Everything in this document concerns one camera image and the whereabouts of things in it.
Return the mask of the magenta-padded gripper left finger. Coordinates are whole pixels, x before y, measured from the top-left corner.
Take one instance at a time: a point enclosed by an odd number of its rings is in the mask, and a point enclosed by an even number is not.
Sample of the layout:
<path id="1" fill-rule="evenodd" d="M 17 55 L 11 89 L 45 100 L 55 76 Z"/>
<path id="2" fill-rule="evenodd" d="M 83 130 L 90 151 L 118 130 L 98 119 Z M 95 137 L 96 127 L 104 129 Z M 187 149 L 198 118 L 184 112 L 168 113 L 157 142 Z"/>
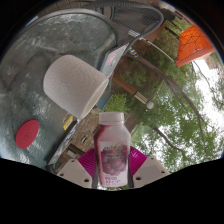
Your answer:
<path id="1" fill-rule="evenodd" d="M 58 176 L 81 187 L 96 189 L 98 171 L 94 149 L 88 150 L 79 159 L 70 159 L 59 171 Z"/>

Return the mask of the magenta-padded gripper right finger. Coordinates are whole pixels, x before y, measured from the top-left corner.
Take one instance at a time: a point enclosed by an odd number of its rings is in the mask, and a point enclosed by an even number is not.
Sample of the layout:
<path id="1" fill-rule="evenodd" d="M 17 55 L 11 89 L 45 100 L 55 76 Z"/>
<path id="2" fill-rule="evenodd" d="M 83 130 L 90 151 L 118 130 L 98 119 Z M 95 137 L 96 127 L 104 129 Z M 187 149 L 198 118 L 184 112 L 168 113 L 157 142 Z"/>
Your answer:
<path id="1" fill-rule="evenodd" d="M 134 147 L 130 148 L 128 186 L 140 188 L 169 175 L 155 156 L 147 157 Z"/>

